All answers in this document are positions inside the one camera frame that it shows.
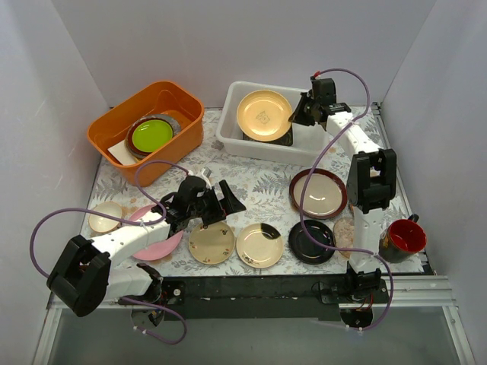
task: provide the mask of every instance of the green plate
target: green plate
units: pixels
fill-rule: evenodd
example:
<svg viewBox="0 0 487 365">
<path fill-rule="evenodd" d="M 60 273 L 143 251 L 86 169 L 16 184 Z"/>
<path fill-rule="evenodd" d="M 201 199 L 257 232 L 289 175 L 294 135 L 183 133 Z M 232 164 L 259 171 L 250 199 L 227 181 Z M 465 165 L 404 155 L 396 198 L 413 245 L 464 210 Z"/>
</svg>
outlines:
<svg viewBox="0 0 487 365">
<path fill-rule="evenodd" d="M 173 129 L 168 122 L 159 119 L 148 120 L 139 125 L 133 135 L 132 143 L 142 152 L 154 152 L 173 137 Z"/>
</svg>

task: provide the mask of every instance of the black plate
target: black plate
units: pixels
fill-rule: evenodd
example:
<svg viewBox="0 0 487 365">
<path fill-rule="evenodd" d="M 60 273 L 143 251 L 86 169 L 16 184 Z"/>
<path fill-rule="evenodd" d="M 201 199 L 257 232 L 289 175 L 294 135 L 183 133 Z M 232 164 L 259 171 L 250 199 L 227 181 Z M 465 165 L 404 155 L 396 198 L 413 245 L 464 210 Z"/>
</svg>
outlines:
<svg viewBox="0 0 487 365">
<path fill-rule="evenodd" d="M 316 241 L 327 246 L 335 246 L 333 232 L 328 226 L 311 219 L 305 220 L 304 224 Z M 331 249 L 324 249 L 311 242 L 304 233 L 301 222 L 298 222 L 292 227 L 292 230 L 289 233 L 289 247 L 300 261 L 311 265 L 327 262 L 331 259 L 334 253 Z"/>
</svg>

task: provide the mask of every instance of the white plastic container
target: white plastic container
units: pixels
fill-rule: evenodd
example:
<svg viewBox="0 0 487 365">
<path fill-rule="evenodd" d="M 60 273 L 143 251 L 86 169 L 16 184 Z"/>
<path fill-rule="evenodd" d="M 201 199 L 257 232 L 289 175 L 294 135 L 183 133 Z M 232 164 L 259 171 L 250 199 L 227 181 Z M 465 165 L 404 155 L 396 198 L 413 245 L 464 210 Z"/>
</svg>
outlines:
<svg viewBox="0 0 487 365">
<path fill-rule="evenodd" d="M 237 108 L 240 101 L 255 90 L 272 90 L 280 93 L 291 104 L 298 105 L 301 93 L 307 90 L 280 87 L 253 82 L 235 81 L 228 89 L 227 99 L 216 128 L 216 138 L 223 143 L 229 154 L 259 158 L 301 166 L 311 166 L 329 141 L 329 134 L 320 125 L 307 127 L 293 124 L 293 145 L 279 146 L 255 141 L 244 141 L 237 123 Z"/>
</svg>

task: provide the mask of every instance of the white wall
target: white wall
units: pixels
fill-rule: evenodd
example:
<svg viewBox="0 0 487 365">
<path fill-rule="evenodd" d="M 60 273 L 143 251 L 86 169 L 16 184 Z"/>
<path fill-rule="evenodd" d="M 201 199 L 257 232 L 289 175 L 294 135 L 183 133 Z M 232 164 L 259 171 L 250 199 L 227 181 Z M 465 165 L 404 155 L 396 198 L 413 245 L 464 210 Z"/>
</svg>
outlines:
<svg viewBox="0 0 487 365">
<path fill-rule="evenodd" d="M 53 0 L 94 80 L 115 106 L 147 84 L 174 80 L 206 106 L 231 82 L 309 88 L 351 68 L 382 101 L 434 0 Z M 363 103 L 356 80 L 339 94 Z"/>
<path fill-rule="evenodd" d="M 487 2 L 437 2 L 384 101 L 428 257 L 450 278 L 477 363 L 487 361 L 485 67 Z"/>
<path fill-rule="evenodd" d="M 85 206 L 99 154 L 85 130 L 107 110 L 50 0 L 0 0 L 0 358 L 33 359 L 49 290 L 29 260 L 35 223 Z M 50 271 L 82 217 L 41 229 L 37 256 Z"/>
</svg>

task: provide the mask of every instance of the pink plate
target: pink plate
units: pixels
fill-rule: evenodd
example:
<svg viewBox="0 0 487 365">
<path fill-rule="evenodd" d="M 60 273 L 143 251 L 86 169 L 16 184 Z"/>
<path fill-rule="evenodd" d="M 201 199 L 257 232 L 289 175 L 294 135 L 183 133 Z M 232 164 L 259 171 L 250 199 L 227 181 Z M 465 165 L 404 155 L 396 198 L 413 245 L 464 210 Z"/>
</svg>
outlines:
<svg viewBox="0 0 487 365">
<path fill-rule="evenodd" d="M 130 216 L 129 221 L 137 221 L 138 219 L 144 217 L 144 215 L 154 206 L 155 205 L 147 205 L 143 208 L 138 209 L 134 214 Z M 176 249 L 182 237 L 183 231 L 175 234 L 165 241 L 152 243 L 146 249 L 142 249 L 137 252 L 133 257 L 142 261 L 154 261 L 162 259 L 163 257 L 173 252 L 174 249 Z"/>
</svg>

